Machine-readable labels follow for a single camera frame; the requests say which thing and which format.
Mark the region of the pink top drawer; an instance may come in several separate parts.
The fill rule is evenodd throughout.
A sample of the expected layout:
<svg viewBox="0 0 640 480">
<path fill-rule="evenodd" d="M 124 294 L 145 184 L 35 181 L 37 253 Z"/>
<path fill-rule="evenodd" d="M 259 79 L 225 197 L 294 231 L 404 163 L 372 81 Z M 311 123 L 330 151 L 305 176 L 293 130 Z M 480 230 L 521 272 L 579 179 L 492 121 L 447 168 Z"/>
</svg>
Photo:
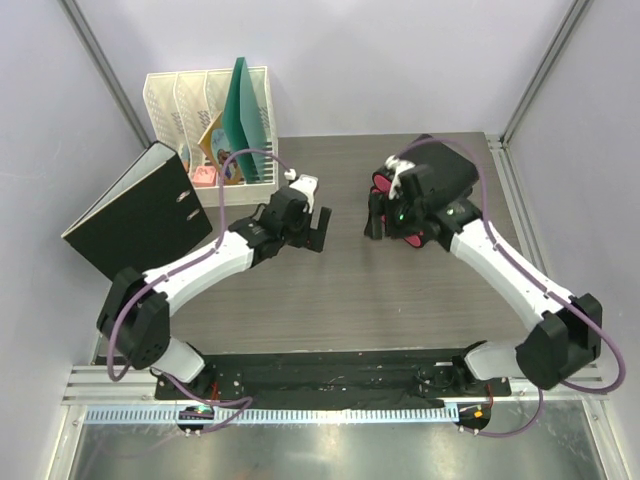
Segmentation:
<svg viewBox="0 0 640 480">
<path fill-rule="evenodd" d="M 378 191 L 388 194 L 391 190 L 392 181 L 384 173 L 375 172 L 372 175 L 372 180 L 374 187 Z"/>
</svg>

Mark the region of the pink drawer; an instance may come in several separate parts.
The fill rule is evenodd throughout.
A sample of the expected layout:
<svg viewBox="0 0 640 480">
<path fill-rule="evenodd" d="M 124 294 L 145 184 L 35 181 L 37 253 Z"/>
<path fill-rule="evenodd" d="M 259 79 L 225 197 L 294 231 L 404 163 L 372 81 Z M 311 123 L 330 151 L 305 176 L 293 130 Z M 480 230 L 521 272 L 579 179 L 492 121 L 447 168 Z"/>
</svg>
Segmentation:
<svg viewBox="0 0 640 480">
<path fill-rule="evenodd" d="M 378 191 L 388 194 L 391 190 L 392 181 L 384 173 L 375 172 L 372 175 L 372 180 L 374 187 Z"/>
<path fill-rule="evenodd" d="M 413 248 L 422 248 L 425 245 L 425 240 L 422 235 L 410 235 L 405 237 L 404 241 Z"/>
</svg>

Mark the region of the pink bottom drawer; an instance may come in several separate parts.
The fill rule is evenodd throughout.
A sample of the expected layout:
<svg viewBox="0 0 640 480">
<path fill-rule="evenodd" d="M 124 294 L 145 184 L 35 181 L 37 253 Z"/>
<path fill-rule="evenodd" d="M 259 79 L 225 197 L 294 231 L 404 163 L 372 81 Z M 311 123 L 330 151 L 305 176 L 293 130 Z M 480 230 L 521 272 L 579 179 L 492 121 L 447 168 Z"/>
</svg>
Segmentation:
<svg viewBox="0 0 640 480">
<path fill-rule="evenodd" d="M 422 235 L 410 235 L 405 237 L 404 241 L 413 248 L 422 248 L 425 245 L 425 240 Z"/>
</svg>

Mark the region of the black drawer organizer box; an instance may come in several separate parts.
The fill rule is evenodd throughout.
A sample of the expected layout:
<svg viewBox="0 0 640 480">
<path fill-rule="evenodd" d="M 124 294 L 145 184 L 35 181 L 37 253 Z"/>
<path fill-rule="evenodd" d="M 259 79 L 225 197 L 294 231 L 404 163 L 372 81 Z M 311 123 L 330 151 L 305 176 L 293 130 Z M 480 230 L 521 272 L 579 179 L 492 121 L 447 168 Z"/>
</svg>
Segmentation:
<svg viewBox="0 0 640 480">
<path fill-rule="evenodd" d="M 399 196 L 412 198 L 431 195 L 442 203 L 435 214 L 442 233 L 431 241 L 449 250 L 453 237 L 462 233 L 465 225 L 482 218 L 481 210 L 469 200 L 473 186 L 479 180 L 477 167 L 429 134 L 416 138 L 408 150 L 398 157 L 415 164 L 413 169 L 400 175 Z M 375 172 L 384 173 L 390 180 L 393 176 L 384 164 Z"/>
</svg>

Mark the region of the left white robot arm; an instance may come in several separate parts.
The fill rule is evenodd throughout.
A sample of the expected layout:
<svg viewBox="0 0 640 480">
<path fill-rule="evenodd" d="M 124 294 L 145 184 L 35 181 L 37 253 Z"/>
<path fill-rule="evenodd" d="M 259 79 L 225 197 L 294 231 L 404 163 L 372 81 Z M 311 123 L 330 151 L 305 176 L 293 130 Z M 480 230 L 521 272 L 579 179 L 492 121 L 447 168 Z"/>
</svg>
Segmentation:
<svg viewBox="0 0 640 480">
<path fill-rule="evenodd" d="M 127 369 L 150 369 L 190 398 L 208 396 L 215 375 L 192 345 L 171 334 L 171 317 L 196 296 L 238 273 L 275 257 L 285 246 L 321 252 L 331 216 L 320 211 L 311 223 L 317 178 L 302 175 L 272 194 L 262 212 L 233 222 L 210 244 L 165 266 L 140 273 L 131 267 L 114 278 L 97 321 L 107 338 L 107 372 L 121 354 Z"/>
</svg>

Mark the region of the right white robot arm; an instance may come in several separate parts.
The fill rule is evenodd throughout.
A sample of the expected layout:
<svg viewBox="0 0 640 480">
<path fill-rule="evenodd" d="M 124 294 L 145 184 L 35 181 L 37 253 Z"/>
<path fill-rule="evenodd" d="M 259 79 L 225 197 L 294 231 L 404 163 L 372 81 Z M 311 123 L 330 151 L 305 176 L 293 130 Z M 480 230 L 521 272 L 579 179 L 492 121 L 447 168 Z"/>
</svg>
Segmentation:
<svg viewBox="0 0 640 480">
<path fill-rule="evenodd" d="M 524 325 L 520 341 L 470 345 L 451 371 L 457 391 L 472 395 L 488 380 L 517 374 L 548 391 L 600 357 L 602 306 L 559 286 L 505 241 L 469 198 L 478 178 L 474 166 L 438 172 L 391 159 L 372 175 L 365 234 L 415 248 L 437 242 L 486 280 Z"/>
</svg>

